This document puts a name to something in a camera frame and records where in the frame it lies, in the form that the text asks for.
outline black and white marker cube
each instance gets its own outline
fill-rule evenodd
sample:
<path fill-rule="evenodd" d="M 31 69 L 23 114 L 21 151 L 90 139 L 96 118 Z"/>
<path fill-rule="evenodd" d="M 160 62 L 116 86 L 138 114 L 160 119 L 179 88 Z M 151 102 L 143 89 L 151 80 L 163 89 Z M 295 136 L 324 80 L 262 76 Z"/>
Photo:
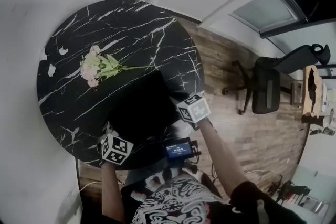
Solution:
<path fill-rule="evenodd" d="M 103 159 L 115 164 L 122 164 L 130 155 L 133 144 L 120 138 L 116 131 L 108 134 L 101 142 Z"/>
<path fill-rule="evenodd" d="M 210 115 L 210 108 L 205 97 L 197 93 L 177 105 L 184 121 L 197 123 L 201 119 Z"/>

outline wooden floor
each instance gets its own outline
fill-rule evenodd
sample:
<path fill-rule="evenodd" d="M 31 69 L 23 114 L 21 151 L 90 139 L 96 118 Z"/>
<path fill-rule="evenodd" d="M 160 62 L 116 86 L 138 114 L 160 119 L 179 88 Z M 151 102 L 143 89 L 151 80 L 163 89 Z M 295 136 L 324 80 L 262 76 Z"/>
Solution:
<path fill-rule="evenodd" d="M 306 135 L 305 124 L 300 123 L 301 109 L 289 104 L 289 97 L 281 96 L 280 109 L 276 112 L 256 115 L 251 108 L 244 115 L 237 113 L 245 101 L 245 91 L 232 92 L 222 96 L 222 88 L 242 85 L 240 74 L 232 67 L 233 60 L 241 61 L 250 68 L 258 58 L 248 49 L 211 32 L 197 29 L 196 25 L 179 19 L 195 41 L 201 55 L 205 73 L 205 96 L 212 114 L 210 120 L 223 140 L 236 153 L 248 178 L 266 191 L 272 181 L 292 178 Z M 290 82 L 282 77 L 282 85 Z M 211 174 L 211 159 L 200 131 L 191 134 L 202 151 L 198 167 Z M 127 172 L 118 172 L 118 178 L 125 181 Z M 101 180 L 100 169 L 79 162 L 79 179 L 83 187 L 92 181 Z M 215 185 L 227 198 L 217 180 Z M 92 184 L 82 191 L 82 200 L 100 202 L 101 186 Z"/>

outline black marble table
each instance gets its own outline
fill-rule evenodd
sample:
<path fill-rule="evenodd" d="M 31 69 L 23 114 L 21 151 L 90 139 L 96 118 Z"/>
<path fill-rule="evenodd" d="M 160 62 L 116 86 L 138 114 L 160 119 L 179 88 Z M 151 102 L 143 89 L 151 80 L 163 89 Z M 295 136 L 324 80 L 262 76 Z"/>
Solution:
<path fill-rule="evenodd" d="M 81 61 L 92 46 L 125 66 L 149 66 L 122 71 L 96 87 L 81 75 Z M 41 54 L 37 95 L 43 118 L 57 142 L 76 158 L 99 167 L 97 138 L 102 135 L 115 100 L 127 88 L 159 70 L 171 92 L 204 90 L 204 73 L 194 42 L 169 13 L 135 0 L 106 0 L 86 6 L 67 18 L 52 34 Z M 134 145 L 127 165 L 135 169 L 150 164 L 142 152 L 176 132 L 167 128 L 155 140 Z"/>

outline chair wheel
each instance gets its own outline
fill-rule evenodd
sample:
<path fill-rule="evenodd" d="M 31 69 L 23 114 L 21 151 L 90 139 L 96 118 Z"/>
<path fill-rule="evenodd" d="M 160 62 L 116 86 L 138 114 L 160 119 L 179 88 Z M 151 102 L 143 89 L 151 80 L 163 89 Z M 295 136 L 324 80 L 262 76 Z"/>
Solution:
<path fill-rule="evenodd" d="M 222 90 L 222 95 L 227 95 L 228 92 L 229 92 L 229 90 L 224 88 L 224 89 Z"/>

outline black device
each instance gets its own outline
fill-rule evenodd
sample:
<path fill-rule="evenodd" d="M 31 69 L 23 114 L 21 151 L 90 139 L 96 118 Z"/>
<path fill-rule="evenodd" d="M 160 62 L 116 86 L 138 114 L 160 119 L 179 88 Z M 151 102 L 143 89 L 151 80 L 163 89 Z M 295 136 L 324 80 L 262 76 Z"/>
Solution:
<path fill-rule="evenodd" d="M 201 154 L 197 141 L 190 141 L 189 137 L 170 140 L 165 143 L 166 156 L 169 161 L 181 161 Z"/>

